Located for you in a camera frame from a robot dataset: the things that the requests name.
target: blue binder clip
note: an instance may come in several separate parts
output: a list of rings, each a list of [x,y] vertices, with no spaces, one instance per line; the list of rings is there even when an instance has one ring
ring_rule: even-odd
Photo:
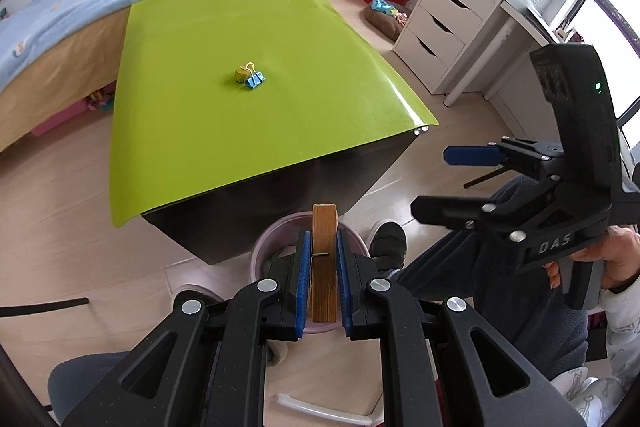
[[[247,79],[244,81],[244,85],[249,89],[255,89],[256,87],[260,86],[261,83],[264,82],[264,75],[262,74],[261,71],[256,71],[254,69],[253,63],[251,62],[247,64],[247,68],[251,71],[251,75],[249,75]]]

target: hand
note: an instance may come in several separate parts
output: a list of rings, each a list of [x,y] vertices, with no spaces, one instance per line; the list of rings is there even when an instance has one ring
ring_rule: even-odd
[[[588,263],[604,259],[602,288],[615,289],[640,273],[640,236],[632,229],[609,227],[597,242],[571,254],[571,259]],[[552,289],[560,285],[560,267],[557,261],[545,264]]]

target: wooden bed frame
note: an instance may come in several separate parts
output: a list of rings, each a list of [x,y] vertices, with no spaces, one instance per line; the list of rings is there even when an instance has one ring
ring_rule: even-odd
[[[63,39],[0,92],[0,152],[117,79],[129,10],[103,17]]]

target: brown cushion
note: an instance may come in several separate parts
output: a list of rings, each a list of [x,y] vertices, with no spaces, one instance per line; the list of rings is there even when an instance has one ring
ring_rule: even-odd
[[[406,13],[408,16],[411,15],[411,10],[405,8],[401,4],[386,1],[389,4],[398,8],[400,13]],[[364,18],[374,27],[377,28],[382,34],[394,42],[398,40],[400,36],[400,32],[402,31],[402,25],[396,21],[395,17],[391,15],[387,15],[386,13],[375,11],[370,5],[364,9]]]

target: person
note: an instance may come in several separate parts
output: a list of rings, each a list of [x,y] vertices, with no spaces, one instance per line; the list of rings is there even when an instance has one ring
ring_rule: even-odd
[[[535,183],[518,176],[492,201],[508,201]],[[366,243],[379,271],[415,297],[473,297],[476,311],[551,381],[587,427],[606,422],[640,373],[640,239],[632,229],[609,227],[601,240],[571,256],[606,261],[600,305],[607,315],[611,377],[601,380],[584,367],[588,313],[565,303],[558,263],[514,274],[489,238],[461,230],[403,267],[406,236],[393,221],[377,223]]]

